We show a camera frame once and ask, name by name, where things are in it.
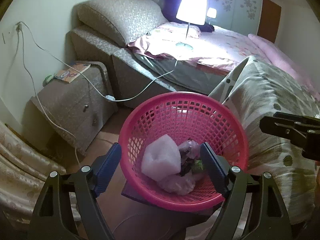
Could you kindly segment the grey upholstered bed frame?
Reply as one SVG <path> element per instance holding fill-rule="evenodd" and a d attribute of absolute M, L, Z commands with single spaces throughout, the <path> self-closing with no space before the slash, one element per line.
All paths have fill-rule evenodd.
<path fill-rule="evenodd" d="M 77 59 L 99 61 L 106 66 L 114 96 L 118 100 L 137 95 L 148 83 L 159 76 L 138 61 L 129 50 L 86 25 L 71 30 L 69 34 Z M 197 81 L 196 85 L 187 88 L 161 77 L 140 96 L 123 104 L 135 108 L 143 101 L 167 92 L 188 91 L 208 95 L 219 82 L 219 78 L 212 75 L 204 78 L 204 84 Z"/>

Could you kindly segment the grey bedside cabinet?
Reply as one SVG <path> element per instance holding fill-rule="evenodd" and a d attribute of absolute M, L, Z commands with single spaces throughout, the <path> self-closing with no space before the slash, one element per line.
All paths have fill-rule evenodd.
<path fill-rule="evenodd" d="M 101 62 L 89 64 L 73 82 L 53 79 L 31 98 L 37 109 L 55 123 L 52 128 L 81 155 L 86 155 L 93 139 L 118 111 L 115 102 L 104 98 L 113 95 L 107 68 Z"/>

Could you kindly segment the colourful book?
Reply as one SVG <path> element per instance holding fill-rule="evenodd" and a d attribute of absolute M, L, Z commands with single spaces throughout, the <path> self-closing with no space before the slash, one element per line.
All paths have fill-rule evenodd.
<path fill-rule="evenodd" d="M 77 63 L 69 67 L 67 70 L 61 70 L 57 72 L 54 78 L 65 83 L 71 83 L 90 66 L 91 64 Z"/>

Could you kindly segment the dark wrapper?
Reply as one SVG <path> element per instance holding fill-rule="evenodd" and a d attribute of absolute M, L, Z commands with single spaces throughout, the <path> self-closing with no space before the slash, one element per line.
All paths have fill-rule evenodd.
<path fill-rule="evenodd" d="M 181 177 L 185 176 L 191 171 L 191 166 L 193 165 L 195 160 L 200 159 L 199 156 L 193 156 L 190 151 L 180 151 L 181 155 L 181 171 L 179 175 Z"/>

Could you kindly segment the dark purple plush toy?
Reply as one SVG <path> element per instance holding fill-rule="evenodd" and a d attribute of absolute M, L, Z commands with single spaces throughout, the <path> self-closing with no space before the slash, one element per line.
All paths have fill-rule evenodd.
<path fill-rule="evenodd" d="M 186 22 L 180 21 L 176 18 L 176 14 L 180 6 L 180 3 L 181 3 L 181 0 L 159 0 L 159 6 L 161 8 L 161 12 L 169 22 L 187 24 Z M 196 25 L 196 24 L 191 24 L 191 25 L 197 26 L 202 32 L 212 33 L 215 30 L 214 27 L 206 23 L 206 21 L 204 25 Z"/>

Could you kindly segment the cat print plastic bag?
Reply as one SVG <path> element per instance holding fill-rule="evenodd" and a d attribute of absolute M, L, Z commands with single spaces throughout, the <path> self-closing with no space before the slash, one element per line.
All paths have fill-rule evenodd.
<path fill-rule="evenodd" d="M 200 157 L 200 145 L 194 140 L 189 139 L 181 143 L 178 146 L 178 149 L 179 152 L 190 151 L 193 156 L 197 155 Z M 189 172 L 183 177 L 178 173 L 162 179 L 157 182 L 157 185 L 168 193 L 185 196 L 195 189 L 196 182 L 201 180 L 203 176 L 204 171 L 199 174 L 192 174 L 192 172 Z"/>

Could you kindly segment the green pea snack packet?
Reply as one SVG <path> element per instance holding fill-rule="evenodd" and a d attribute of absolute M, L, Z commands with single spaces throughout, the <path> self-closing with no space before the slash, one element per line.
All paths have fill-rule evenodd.
<path fill-rule="evenodd" d="M 203 163 L 201 159 L 195 160 L 191 166 L 191 171 L 193 174 L 199 174 L 204 171 Z"/>

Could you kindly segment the brown wooden door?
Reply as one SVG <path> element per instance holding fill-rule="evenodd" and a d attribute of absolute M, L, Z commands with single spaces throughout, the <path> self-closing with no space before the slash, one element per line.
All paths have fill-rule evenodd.
<path fill-rule="evenodd" d="M 275 43 L 281 17 L 281 6 L 271 0 L 263 0 L 258 36 Z"/>

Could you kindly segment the pink folded duvet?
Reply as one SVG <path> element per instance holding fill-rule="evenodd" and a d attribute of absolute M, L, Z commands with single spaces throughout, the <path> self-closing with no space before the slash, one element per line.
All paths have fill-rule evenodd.
<path fill-rule="evenodd" d="M 248 34 L 248 38 L 255 43 L 271 61 L 271 63 L 293 77 L 303 86 L 317 101 L 319 92 L 307 72 L 285 55 L 274 43 L 254 34 Z"/>

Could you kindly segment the white foam packing piece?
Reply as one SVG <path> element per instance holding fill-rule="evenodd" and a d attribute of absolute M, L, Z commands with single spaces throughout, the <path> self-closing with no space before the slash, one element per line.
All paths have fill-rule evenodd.
<path fill-rule="evenodd" d="M 165 134 L 146 147 L 141 164 L 142 174 L 161 181 L 180 171 L 181 155 L 170 136 Z"/>

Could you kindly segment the pink plastic mesh basket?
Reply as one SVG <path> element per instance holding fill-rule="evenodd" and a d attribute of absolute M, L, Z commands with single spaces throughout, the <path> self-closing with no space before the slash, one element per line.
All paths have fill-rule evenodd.
<path fill-rule="evenodd" d="M 223 201 L 200 156 L 202 143 L 231 166 L 247 168 L 248 141 L 228 108 L 201 94 L 161 94 L 136 107 L 124 122 L 121 169 L 149 203 L 167 210 L 202 211 Z"/>

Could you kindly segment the beige patterned curtain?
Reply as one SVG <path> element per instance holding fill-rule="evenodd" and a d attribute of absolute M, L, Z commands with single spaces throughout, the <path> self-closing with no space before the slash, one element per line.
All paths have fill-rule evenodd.
<path fill-rule="evenodd" d="M 28 146 L 1 123 L 1 208 L 14 225 L 27 225 L 50 172 L 60 164 Z"/>

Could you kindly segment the lit white table lamp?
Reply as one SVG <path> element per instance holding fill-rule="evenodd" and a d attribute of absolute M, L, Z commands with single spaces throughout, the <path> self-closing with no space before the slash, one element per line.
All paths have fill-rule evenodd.
<path fill-rule="evenodd" d="M 176 18 L 180 21 L 186 22 L 188 25 L 185 40 L 183 42 L 178 42 L 176 46 L 193 50 L 193 47 L 187 44 L 190 25 L 204 25 L 206 20 L 206 13 L 207 0 L 181 0 Z"/>

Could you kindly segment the pink floral bed sheet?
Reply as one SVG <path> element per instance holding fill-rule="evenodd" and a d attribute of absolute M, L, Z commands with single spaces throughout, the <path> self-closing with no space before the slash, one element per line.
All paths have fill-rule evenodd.
<path fill-rule="evenodd" d="M 177 59 L 207 73 L 228 74 L 244 58 L 270 63 L 248 36 L 218 26 L 202 32 L 194 25 L 167 22 L 128 44 L 137 54 L 152 59 Z"/>

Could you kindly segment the small green gadget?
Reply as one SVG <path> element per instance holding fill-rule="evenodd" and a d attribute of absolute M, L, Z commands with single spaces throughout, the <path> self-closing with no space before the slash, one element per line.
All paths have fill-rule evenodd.
<path fill-rule="evenodd" d="M 48 84 L 50 83 L 50 81 L 52 81 L 53 78 L 54 78 L 53 75 L 48 75 L 48 76 L 44 79 L 44 81 L 43 81 L 43 83 L 42 83 L 43 87 L 45 87 L 46 85 L 48 85 Z"/>

